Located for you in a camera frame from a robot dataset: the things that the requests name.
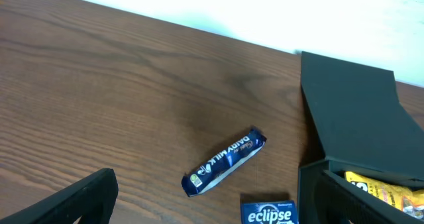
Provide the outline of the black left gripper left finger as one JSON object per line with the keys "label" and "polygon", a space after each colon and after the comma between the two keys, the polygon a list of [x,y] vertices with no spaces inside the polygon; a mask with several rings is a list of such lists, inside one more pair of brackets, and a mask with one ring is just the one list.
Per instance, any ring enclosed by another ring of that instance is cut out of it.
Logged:
{"label": "black left gripper left finger", "polygon": [[2,224],[108,224],[119,192],[115,172],[102,168],[38,203],[1,220]]}

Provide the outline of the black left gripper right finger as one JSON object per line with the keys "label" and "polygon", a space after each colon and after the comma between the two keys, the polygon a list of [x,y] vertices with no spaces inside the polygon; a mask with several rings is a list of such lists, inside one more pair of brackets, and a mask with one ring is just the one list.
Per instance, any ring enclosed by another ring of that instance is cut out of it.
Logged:
{"label": "black left gripper right finger", "polygon": [[420,224],[416,219],[325,170],[313,191],[320,224]]}

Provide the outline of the blue Eclipse mint box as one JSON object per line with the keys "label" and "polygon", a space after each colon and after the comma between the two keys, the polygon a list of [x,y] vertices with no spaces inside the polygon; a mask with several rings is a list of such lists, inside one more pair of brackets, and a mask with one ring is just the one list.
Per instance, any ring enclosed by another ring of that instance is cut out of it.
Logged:
{"label": "blue Eclipse mint box", "polygon": [[242,224],[298,224],[294,201],[250,202],[240,205]]}

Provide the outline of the yellow Hacks candy bag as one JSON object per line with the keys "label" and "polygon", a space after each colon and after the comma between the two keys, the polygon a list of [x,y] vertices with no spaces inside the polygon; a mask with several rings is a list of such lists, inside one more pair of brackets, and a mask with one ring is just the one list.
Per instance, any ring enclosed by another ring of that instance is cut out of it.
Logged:
{"label": "yellow Hacks candy bag", "polygon": [[357,188],[423,221],[423,190],[412,191],[407,187],[387,184],[350,171],[345,172],[344,176],[346,181]]}

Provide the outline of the purple Dairy Milk bar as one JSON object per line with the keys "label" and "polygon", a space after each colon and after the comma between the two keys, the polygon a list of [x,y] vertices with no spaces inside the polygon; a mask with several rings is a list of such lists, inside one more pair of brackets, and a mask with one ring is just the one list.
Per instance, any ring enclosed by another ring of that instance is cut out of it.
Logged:
{"label": "purple Dairy Milk bar", "polygon": [[266,144],[267,138],[253,127],[197,169],[182,178],[182,188],[188,197],[204,194],[214,188],[238,167],[256,155]]}

